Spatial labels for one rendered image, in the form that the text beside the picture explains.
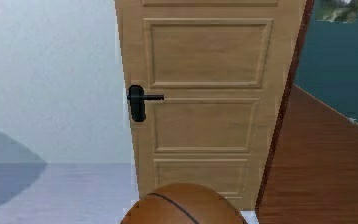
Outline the orange basketball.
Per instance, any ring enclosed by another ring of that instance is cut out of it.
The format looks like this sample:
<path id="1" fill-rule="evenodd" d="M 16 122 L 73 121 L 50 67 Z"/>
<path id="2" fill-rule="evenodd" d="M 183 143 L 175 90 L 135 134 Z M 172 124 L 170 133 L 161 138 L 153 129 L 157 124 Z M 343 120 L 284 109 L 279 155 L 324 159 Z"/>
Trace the orange basketball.
<path id="1" fill-rule="evenodd" d="M 120 224 L 248 224 L 218 192 L 198 184 L 156 188 L 138 200 Z"/>

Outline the light wooden panelled door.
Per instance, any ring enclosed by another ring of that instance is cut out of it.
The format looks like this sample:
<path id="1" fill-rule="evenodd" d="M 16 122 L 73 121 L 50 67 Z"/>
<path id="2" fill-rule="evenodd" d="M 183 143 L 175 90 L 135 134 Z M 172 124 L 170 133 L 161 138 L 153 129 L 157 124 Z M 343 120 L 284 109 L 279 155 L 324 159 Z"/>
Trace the light wooden panelled door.
<path id="1" fill-rule="evenodd" d="M 314 0 L 114 0 L 140 195 L 196 183 L 255 208 Z"/>

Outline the framed landscape picture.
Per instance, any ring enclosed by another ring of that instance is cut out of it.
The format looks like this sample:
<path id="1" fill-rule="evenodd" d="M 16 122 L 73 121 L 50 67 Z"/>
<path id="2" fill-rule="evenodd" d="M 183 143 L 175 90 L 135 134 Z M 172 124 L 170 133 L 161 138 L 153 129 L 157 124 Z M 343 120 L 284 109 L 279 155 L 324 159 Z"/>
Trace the framed landscape picture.
<path id="1" fill-rule="evenodd" d="M 317 21 L 354 23 L 358 19 L 358 0 L 319 0 Z"/>

